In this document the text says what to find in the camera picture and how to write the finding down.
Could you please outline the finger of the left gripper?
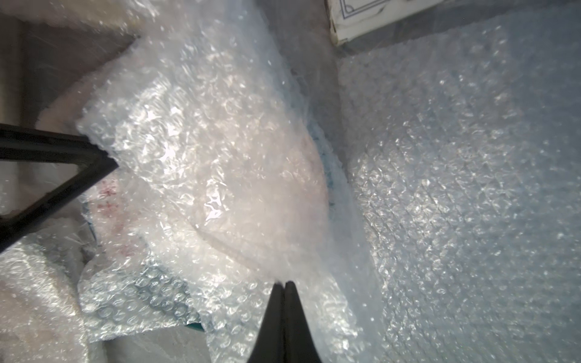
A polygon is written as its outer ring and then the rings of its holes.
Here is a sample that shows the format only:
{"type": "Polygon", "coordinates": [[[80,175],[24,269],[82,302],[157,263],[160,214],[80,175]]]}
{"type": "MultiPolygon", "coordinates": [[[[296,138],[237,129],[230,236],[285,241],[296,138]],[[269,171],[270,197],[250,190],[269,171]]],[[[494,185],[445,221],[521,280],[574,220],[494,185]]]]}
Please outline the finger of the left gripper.
{"type": "Polygon", "coordinates": [[[75,164],[80,171],[27,209],[1,218],[1,251],[18,242],[57,211],[118,168],[106,151],[86,136],[1,125],[1,160],[75,164]]]}

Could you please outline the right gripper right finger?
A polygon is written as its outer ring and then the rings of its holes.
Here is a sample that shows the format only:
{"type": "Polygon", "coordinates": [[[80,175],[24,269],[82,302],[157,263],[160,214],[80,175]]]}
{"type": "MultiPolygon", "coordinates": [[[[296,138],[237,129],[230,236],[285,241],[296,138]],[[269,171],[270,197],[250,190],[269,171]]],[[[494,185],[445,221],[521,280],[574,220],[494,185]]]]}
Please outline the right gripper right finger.
{"type": "Polygon", "coordinates": [[[293,281],[284,286],[283,321],[284,362],[321,363],[293,281]]]}

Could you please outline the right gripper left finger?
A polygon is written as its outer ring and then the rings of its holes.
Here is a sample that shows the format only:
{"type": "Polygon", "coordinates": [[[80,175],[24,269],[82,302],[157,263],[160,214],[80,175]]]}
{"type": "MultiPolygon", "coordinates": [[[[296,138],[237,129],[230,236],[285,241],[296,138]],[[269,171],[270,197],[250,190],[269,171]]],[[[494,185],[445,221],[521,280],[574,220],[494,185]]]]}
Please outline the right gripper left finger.
{"type": "Polygon", "coordinates": [[[281,363],[284,361],[284,287],[273,285],[257,341],[248,363],[281,363]]]}

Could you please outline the bubble white blue plate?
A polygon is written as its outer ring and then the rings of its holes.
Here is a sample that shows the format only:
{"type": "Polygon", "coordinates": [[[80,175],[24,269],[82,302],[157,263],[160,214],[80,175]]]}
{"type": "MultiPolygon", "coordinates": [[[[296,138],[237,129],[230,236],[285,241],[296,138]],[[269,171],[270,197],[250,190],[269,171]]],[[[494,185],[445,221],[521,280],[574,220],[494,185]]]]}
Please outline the bubble white blue plate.
{"type": "Polygon", "coordinates": [[[382,301],[350,188],[254,1],[50,1],[49,24],[129,30],[77,127],[119,164],[89,217],[135,252],[151,305],[199,316],[213,361],[253,349],[297,284],[325,362],[377,362],[382,301]]]}

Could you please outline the bubble wrap of yellow plate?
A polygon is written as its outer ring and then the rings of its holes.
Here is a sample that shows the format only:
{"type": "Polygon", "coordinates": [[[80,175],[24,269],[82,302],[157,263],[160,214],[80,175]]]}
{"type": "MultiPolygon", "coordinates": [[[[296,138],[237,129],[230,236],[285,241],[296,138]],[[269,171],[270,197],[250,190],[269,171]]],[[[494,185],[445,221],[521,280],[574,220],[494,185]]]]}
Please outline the bubble wrap of yellow plate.
{"type": "Polygon", "coordinates": [[[580,360],[580,3],[455,2],[339,62],[382,362],[580,360]]]}

